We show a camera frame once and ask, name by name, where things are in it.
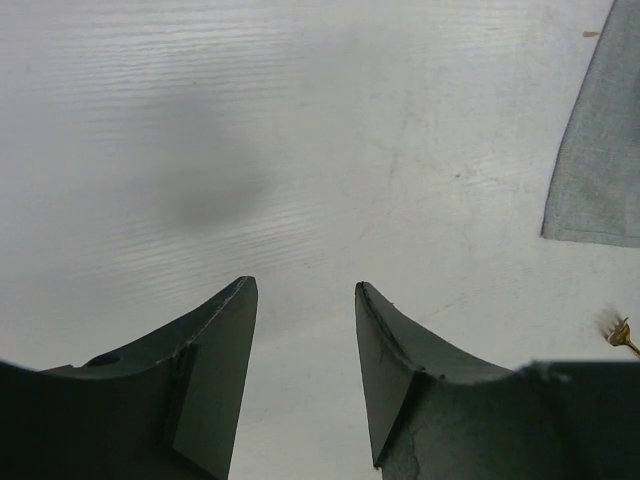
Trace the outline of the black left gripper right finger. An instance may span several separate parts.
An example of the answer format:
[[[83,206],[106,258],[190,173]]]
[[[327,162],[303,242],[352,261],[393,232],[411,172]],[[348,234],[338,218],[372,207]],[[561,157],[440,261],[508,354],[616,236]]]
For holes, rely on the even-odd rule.
[[[372,460],[386,479],[635,479],[637,362],[508,370],[355,288]]]

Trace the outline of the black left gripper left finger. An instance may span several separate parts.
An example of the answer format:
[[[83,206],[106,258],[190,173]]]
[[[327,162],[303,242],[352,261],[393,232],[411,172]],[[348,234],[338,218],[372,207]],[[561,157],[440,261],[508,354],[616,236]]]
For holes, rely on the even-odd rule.
[[[5,479],[225,479],[258,304],[243,276],[85,365],[1,366]]]

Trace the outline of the gold fork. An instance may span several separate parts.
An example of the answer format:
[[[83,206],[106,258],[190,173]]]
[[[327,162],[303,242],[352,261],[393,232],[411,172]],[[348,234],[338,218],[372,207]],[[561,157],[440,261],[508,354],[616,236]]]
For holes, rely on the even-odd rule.
[[[610,346],[627,348],[636,358],[639,357],[639,347],[632,340],[628,316],[621,315],[613,306],[606,306],[598,316],[597,326]]]

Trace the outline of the grey cloth placemat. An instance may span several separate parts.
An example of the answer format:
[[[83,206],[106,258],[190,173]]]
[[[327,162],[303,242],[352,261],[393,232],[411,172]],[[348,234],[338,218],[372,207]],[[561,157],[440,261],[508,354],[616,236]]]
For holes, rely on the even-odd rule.
[[[613,2],[565,129],[545,239],[639,245],[639,4]]]

